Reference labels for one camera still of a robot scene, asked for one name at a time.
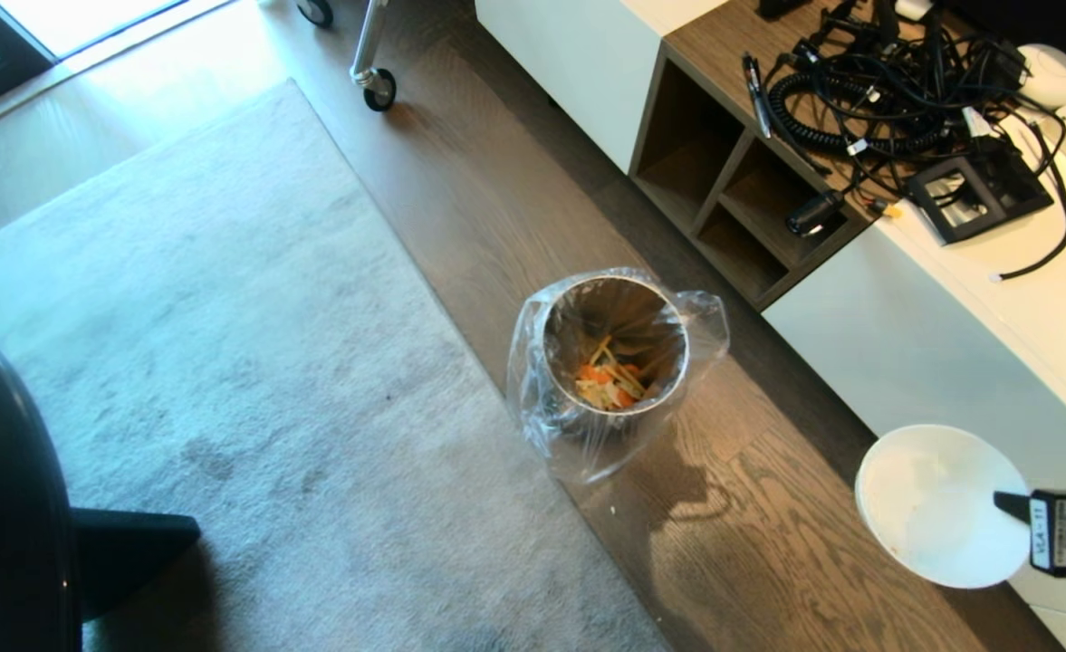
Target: clear plastic liner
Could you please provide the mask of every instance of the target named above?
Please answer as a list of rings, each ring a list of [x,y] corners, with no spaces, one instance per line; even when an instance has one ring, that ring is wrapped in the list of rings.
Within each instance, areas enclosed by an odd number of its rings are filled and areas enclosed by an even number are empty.
[[[599,344],[640,369],[644,397],[615,411],[578,393]],[[594,483],[665,429],[691,384],[723,360],[730,329],[722,299],[671,293],[641,268],[558,281],[524,301],[508,351],[508,408],[524,439],[565,482]]]

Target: chair wheel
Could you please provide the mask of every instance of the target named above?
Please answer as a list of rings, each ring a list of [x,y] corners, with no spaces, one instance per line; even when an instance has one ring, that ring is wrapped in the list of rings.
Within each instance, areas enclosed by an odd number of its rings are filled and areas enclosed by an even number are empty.
[[[317,27],[328,28],[335,21],[335,13],[330,11],[327,0],[296,0],[295,4],[304,18]]]
[[[373,112],[386,112],[395,102],[395,78],[385,69],[376,69],[376,76],[388,83],[388,92],[381,94],[365,87],[364,101]]]

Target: gray carpet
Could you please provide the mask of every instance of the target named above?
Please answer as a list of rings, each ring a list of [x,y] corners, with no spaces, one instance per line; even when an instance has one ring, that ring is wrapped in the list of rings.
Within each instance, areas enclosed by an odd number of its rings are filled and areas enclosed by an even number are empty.
[[[77,506],[197,517],[86,649],[661,649],[293,83],[0,231]]]

